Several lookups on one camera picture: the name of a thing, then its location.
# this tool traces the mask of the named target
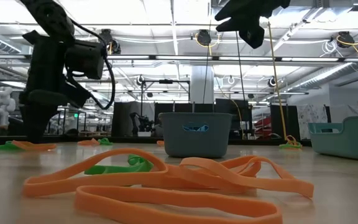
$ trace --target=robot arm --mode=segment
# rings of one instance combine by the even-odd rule
[[[114,100],[115,81],[111,65],[107,61],[106,43],[98,34],[71,20],[53,0],[21,2],[49,35],[40,35],[35,30],[23,35],[25,40],[34,45],[34,50],[26,88],[19,96],[19,103],[27,137],[31,142],[38,142],[50,118],[57,113],[58,106],[69,103],[81,108],[88,98],[93,98],[99,107],[108,109]],[[76,40],[74,25],[97,36],[101,42]],[[103,63],[106,63],[112,81],[111,99],[106,106],[74,79],[101,79]],[[63,68],[67,70],[66,75],[63,74]]]

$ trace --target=spotlight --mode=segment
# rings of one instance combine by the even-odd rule
[[[197,35],[197,42],[202,46],[207,47],[211,43],[211,36],[209,35],[207,30],[200,30]]]
[[[274,80],[274,77],[268,80],[267,85],[272,88],[276,86],[276,81]]]
[[[228,82],[230,85],[234,84],[234,79],[233,79],[233,77],[230,76],[230,78],[227,79],[227,82]]]

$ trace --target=ceiling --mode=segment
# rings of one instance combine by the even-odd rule
[[[201,47],[193,39],[200,29],[210,29],[211,37],[216,45],[211,48],[212,55],[217,56],[271,56],[267,19],[261,18],[260,25],[265,28],[265,41],[257,49],[252,49],[244,41],[236,40],[235,32],[216,32],[220,22],[209,17],[210,0],[57,0],[68,15],[85,27],[100,32],[111,29],[112,35],[121,45],[123,55],[202,55],[207,56],[208,49]],[[302,20],[311,12],[310,7],[289,7],[276,9],[272,23],[273,44],[277,46],[276,57],[358,57],[354,48],[337,48],[332,54],[325,54],[326,42],[331,36],[336,37],[339,31],[349,31],[358,43],[358,11],[337,14],[334,10],[322,10],[309,15],[307,22]],[[29,48],[29,43],[21,35],[32,30],[45,32],[35,23],[27,9],[15,0],[0,0],[0,38],[18,49]],[[285,34],[288,39],[282,41]],[[86,32],[77,29],[75,35],[79,39],[92,39]],[[18,60],[1,60],[0,64],[24,75],[28,63]],[[149,80],[172,79],[189,80],[191,63],[159,63],[158,61],[124,60],[113,63],[113,71],[117,80],[117,90],[137,90],[136,78],[142,75]],[[218,78],[216,84],[223,91],[241,90],[240,77],[244,79],[246,91],[271,91],[267,80],[273,76],[272,65],[219,64],[209,65]],[[308,74],[318,70],[319,65],[303,65],[277,67],[277,76],[281,85],[289,85]],[[84,84],[89,90],[105,90],[111,85],[105,83]],[[186,85],[154,84],[150,90],[188,89]],[[117,94],[117,100],[134,100],[139,94]],[[150,100],[186,100],[184,93],[164,93]]]

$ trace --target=ceiling pipe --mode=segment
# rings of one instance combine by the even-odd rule
[[[6,66],[3,66],[0,64],[0,72],[4,72],[4,73],[7,73],[7,74],[10,74],[12,75],[13,77],[16,77],[16,78],[26,78],[27,79],[27,75],[26,74],[23,74],[21,72],[17,72],[13,69],[10,69]]]
[[[310,73],[309,75],[304,76],[300,80],[286,87],[280,88],[280,90],[287,92],[299,90],[301,88],[305,90],[310,90],[314,87],[320,86],[337,78],[352,74],[356,72],[357,69],[358,63],[355,62],[343,63],[340,65],[336,65],[332,68],[322,68],[320,70]],[[274,95],[265,96],[264,100],[269,100],[273,96]]]

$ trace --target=wall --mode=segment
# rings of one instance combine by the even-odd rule
[[[329,89],[331,105],[358,106],[358,88],[331,86]]]
[[[308,90],[309,95],[293,95],[287,100],[288,105],[330,105],[329,84],[324,84],[321,89]]]

